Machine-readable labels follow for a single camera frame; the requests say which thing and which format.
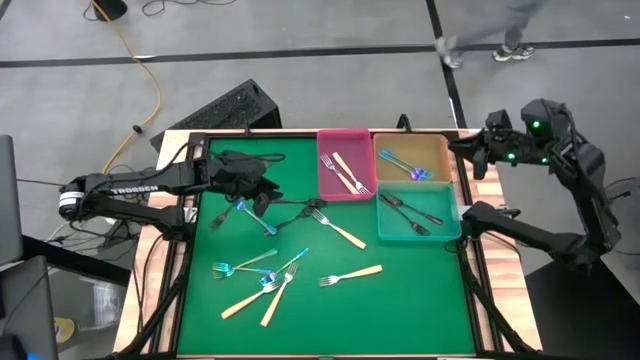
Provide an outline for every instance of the person's leg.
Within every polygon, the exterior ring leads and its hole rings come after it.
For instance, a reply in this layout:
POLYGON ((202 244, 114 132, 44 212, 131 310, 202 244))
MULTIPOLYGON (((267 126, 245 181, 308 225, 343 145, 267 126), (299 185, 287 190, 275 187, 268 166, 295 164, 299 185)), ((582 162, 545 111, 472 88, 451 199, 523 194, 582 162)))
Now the person's leg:
POLYGON ((522 43, 522 30, 529 25, 529 20, 537 13, 546 0, 512 0, 507 9, 516 19, 516 25, 507 29, 504 34, 504 43, 493 52, 493 59, 499 62, 513 60, 526 60, 533 56, 535 49, 522 43))
MULTIPOLYGON (((510 0, 506 6, 506 14, 495 16, 476 31, 436 39, 434 42, 436 51, 440 54, 442 61, 446 65, 457 69, 462 66, 462 58, 460 57, 460 52, 455 51, 455 49, 471 45, 499 32, 505 31, 505 44, 508 44, 507 46, 513 45, 513 49, 515 49, 522 39, 522 29, 527 26, 531 16, 540 9, 545 1, 546 0, 510 0)), ((506 61, 512 58, 510 54, 506 55, 508 55, 508 58, 499 61, 506 61)))
POLYGON ((435 40, 434 46, 442 62, 452 69, 458 69, 462 66, 461 52, 457 49, 462 46, 474 44, 486 37, 505 31, 509 27, 516 25, 514 19, 506 16, 496 16, 477 29, 474 32, 466 34, 440 37, 435 40))

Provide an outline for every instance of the green mat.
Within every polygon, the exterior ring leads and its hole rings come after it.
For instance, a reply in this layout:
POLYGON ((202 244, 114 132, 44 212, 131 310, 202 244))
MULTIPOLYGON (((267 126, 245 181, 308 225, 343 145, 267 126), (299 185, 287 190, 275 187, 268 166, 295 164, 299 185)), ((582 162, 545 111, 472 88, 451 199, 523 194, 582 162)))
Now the green mat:
MULTIPOLYGON (((318 196, 315 139, 220 139, 216 151, 282 152, 267 178, 286 199, 318 196)), ((387 245, 378 239, 375 200, 332 203, 323 213, 367 243, 353 246, 329 227, 304 218, 265 237, 245 213, 232 210, 217 230, 209 222, 228 203, 206 193, 179 336, 179 355, 392 355, 473 354, 471 325, 456 255, 438 244, 387 245), (261 289, 260 274, 236 273, 214 280, 215 261, 237 264, 276 248, 277 256, 256 264, 277 269, 303 248, 309 253, 287 286, 268 327, 260 321, 274 297, 263 295, 234 316, 220 314, 261 289), (384 271, 321 288, 318 278, 381 264, 384 271)), ((275 204, 264 216, 278 224, 302 205, 275 204)))

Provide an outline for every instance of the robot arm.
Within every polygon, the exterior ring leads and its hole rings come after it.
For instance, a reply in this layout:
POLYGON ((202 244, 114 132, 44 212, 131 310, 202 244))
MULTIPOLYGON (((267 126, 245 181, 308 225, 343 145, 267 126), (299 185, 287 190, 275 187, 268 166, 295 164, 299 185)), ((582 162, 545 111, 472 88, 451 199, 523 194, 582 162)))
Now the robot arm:
POLYGON ((113 197, 155 191, 187 196, 210 191, 227 195, 230 202, 253 199, 254 211, 262 216, 269 202, 282 196, 275 191, 279 186, 262 176, 265 172, 263 157, 225 151, 187 162, 171 161, 160 170, 89 174, 60 188, 58 210, 68 221, 106 216, 153 225, 165 235, 181 239, 189 233, 185 227, 193 220, 182 207, 156 209, 113 197))
POLYGON ((534 100, 522 109, 527 133, 513 130, 505 110, 489 114, 487 128, 449 143, 449 149, 473 162, 475 179, 483 179, 487 164, 497 161, 549 167, 576 203, 585 234, 560 233, 499 215, 489 204, 475 203, 463 214, 469 236, 495 230, 549 253, 569 266, 589 267, 620 240, 618 221, 603 188, 605 162, 602 150, 575 131, 573 118, 562 104, 534 100))

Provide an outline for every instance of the black frame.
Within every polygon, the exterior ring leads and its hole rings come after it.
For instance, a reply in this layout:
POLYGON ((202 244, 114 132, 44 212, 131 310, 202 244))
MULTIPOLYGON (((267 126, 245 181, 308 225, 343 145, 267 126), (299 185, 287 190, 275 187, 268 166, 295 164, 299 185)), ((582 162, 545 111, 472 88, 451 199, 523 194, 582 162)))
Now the black frame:
MULTIPOLYGON (((438 134, 438 135, 445 136, 448 140, 459 137, 458 132, 455 129, 414 131, 411 129, 410 125, 408 124, 408 121, 403 121, 403 120, 404 120, 403 117, 401 117, 400 121, 398 122, 398 127, 399 128, 404 127, 407 133, 438 134)), ((371 136, 378 133, 398 133, 397 131, 377 131, 377 130, 372 131, 371 136)), ((283 133, 283 132, 269 133, 269 132, 252 132, 251 130, 245 129, 244 132, 226 133, 226 134, 192 132, 189 135, 189 142, 199 143, 201 141, 204 141, 203 147, 208 149, 209 146, 211 145, 211 141, 215 139, 233 139, 233 138, 235 139, 247 139, 247 138, 249 139, 292 139, 292 138, 315 139, 316 136, 317 136, 317 131, 309 132, 309 131, 301 130, 301 131, 287 131, 286 133, 283 133)), ((191 159, 191 158, 193 158, 193 151, 190 151, 187 153, 187 159, 191 159)), ((456 168, 457 168, 459 179, 460 179, 460 187, 462 190, 462 195, 463 195, 465 205, 471 205, 472 198, 471 198, 471 189, 469 185, 469 180, 466 176, 466 168, 464 166, 464 161, 459 156, 456 156, 456 168)), ((199 195, 194 199, 194 206, 199 206, 200 200, 201 200, 201 196, 199 195)), ((184 204, 184 201, 185 201, 184 197, 180 197, 178 199, 179 204, 184 204)), ((199 217, 196 220, 195 228, 197 228, 198 221, 200 221, 199 217)), ((184 301, 186 297, 186 292, 188 290, 188 281, 189 281, 189 273, 190 273, 190 266, 191 266, 191 256, 193 254, 193 246, 194 246, 193 242, 187 242, 185 247, 185 252, 183 254, 182 261, 183 263, 186 262, 185 264, 186 273, 184 278, 184 281, 186 282, 186 284, 183 287, 183 289, 180 291, 176 299, 175 313, 174 313, 173 319, 171 319, 173 324, 172 324, 171 333, 170 333, 171 336, 170 336, 170 342, 169 342, 169 349, 167 350, 170 353, 177 353, 178 340, 179 340, 178 337, 180 334, 180 329, 182 327, 184 301)), ((473 338, 473 344, 474 344, 476 354, 479 354, 486 351, 486 349, 484 347, 483 340, 482 340, 482 332, 481 332, 480 322, 478 317, 478 309, 477 309, 474 295, 471 291, 471 288, 469 287, 467 281, 464 279, 464 276, 463 276, 464 275, 463 265, 465 263, 466 264, 469 263, 469 258, 467 256, 466 249, 462 246, 460 242, 458 242, 457 246, 459 250, 458 262, 460 264, 461 277, 463 278, 462 283, 464 287, 465 301, 467 303, 469 323, 471 325, 471 334, 473 338)), ((489 283, 489 280, 488 280, 489 275, 487 270, 486 259, 484 257, 484 252, 482 250, 482 244, 478 241, 474 241, 472 242, 471 249, 477 261, 477 268, 478 268, 478 273, 481 279, 482 287, 486 291, 486 294, 493 300, 493 297, 491 295, 492 294, 491 284, 489 283)), ((163 273, 163 277, 162 277, 160 299, 164 297, 164 294, 166 294, 166 290, 169 288, 171 277, 173 275, 173 268, 175 264, 176 255, 177 255, 177 245, 172 243, 170 244, 169 251, 167 253, 168 258, 165 262, 165 272, 163 273)), ((499 335, 497 327, 495 326, 495 324, 493 324, 493 321, 491 320, 491 318, 489 318, 488 320, 489 320, 489 325, 491 330, 491 336, 494 343, 493 344, 494 349, 497 351, 502 351, 502 337, 499 335)), ((155 332, 151 339, 150 353, 157 353, 159 351, 159 348, 158 348, 159 339, 160 339, 160 334, 162 332, 163 324, 162 322, 160 322, 160 324, 158 325, 159 326, 155 329, 155 332)))

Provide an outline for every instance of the gray floor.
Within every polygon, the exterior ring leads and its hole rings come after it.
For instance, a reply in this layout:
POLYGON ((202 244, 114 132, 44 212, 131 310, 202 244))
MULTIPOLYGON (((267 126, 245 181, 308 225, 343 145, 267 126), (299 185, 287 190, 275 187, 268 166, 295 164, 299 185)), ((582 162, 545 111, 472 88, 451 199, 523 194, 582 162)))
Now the gray floor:
MULTIPOLYGON (((144 1, 128 1, 118 24, 137 55, 297 49, 334 46, 430 44, 432 26, 422 0, 238 0, 229 6, 167 5, 147 18, 144 1)), ((112 29, 82 18, 87 1, 59 5, 14 0, 0 19, 0 61, 126 56, 112 29)), ((446 34, 469 30, 500 13, 504 1, 438 0, 446 34)), ((555 0, 532 20, 526 39, 566 41, 640 37, 635 0, 555 0)), ((500 36, 484 42, 496 43, 500 36)), ((490 52, 465 54, 455 72, 469 126, 506 108, 516 126, 519 109, 544 97, 566 102, 581 133, 605 150, 611 181, 637 175, 625 161, 640 150, 636 67, 639 47, 539 50, 522 64, 497 64, 490 52)), ((156 154, 146 138, 197 110, 240 82, 253 78, 279 104, 286 127, 393 126, 407 113, 416 127, 453 128, 446 87, 433 53, 332 56, 152 64, 165 102, 158 118, 117 163, 143 168, 156 154)), ((18 175, 68 182, 100 171, 108 155, 155 106, 152 84, 136 65, 0 69, 0 133, 14 137, 18 175)), ((522 219, 553 231, 581 230, 573 202, 545 169, 500 166, 507 202, 522 219)), ((25 233, 47 237, 62 221, 55 188, 20 184, 25 233)), ((640 252, 634 204, 614 208, 621 220, 619 249, 640 252)), ((106 224, 95 222, 92 228, 106 224)), ((114 258, 127 246, 98 256, 114 258)), ((548 257, 521 249, 530 273, 548 257)), ((132 252, 118 261, 130 266, 132 252)), ((611 253, 605 261, 640 301, 640 256, 611 253)), ((73 276, 57 273, 52 286, 91 299, 73 276)), ((57 313, 82 317, 86 309, 55 300, 57 313)), ((115 332, 95 334, 65 358, 104 355, 115 332)))

